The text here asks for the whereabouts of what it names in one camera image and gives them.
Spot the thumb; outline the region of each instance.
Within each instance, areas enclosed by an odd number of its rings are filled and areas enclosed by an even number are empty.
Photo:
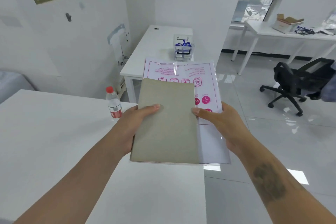
[[[202,108],[197,108],[197,107],[191,108],[191,112],[197,117],[208,120],[212,123],[214,123],[214,121],[216,120],[216,113],[209,112]]]
[[[156,113],[160,109],[160,106],[161,106],[160,104],[149,105],[149,106],[146,106],[144,108],[138,109],[137,113],[142,118],[145,118],[146,116],[148,116],[150,114]]]

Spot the notebook cover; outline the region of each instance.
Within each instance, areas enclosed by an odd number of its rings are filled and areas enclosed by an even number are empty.
[[[144,78],[139,108],[156,103],[160,110],[140,125],[130,160],[199,164],[194,84]]]

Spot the tabletop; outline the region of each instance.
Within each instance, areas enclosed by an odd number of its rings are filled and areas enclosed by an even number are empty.
[[[147,57],[173,61],[174,34],[192,35],[193,30],[191,28],[150,25],[120,74],[142,78]]]
[[[300,34],[284,34],[272,28],[268,22],[247,20],[245,25],[248,29],[256,35],[263,36],[278,36],[286,38],[298,38],[302,40],[326,40],[326,41],[336,41],[336,35],[325,35],[325,34],[314,34],[314,35],[300,35]]]
[[[3,102],[0,218],[17,219],[112,126],[106,100],[20,90]],[[203,167],[130,162],[128,154],[86,223],[206,224]]]

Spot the red bottle cap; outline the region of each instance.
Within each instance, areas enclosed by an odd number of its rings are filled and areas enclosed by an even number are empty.
[[[106,92],[109,93],[109,94],[113,93],[113,91],[114,91],[114,89],[111,86],[106,88]]]

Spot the office chair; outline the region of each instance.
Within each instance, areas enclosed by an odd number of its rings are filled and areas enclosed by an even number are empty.
[[[281,98],[288,98],[299,111],[296,115],[302,116],[303,110],[294,98],[299,98],[300,102],[304,102],[307,98],[300,96],[301,90],[312,92],[307,96],[312,100],[320,99],[321,89],[329,82],[335,74],[335,70],[330,66],[334,60],[319,58],[300,69],[290,69],[286,63],[279,62],[274,68],[274,80],[280,84],[278,88],[270,86],[261,86],[260,91],[265,89],[280,93],[276,99],[268,104],[269,108],[273,108],[273,103]]]

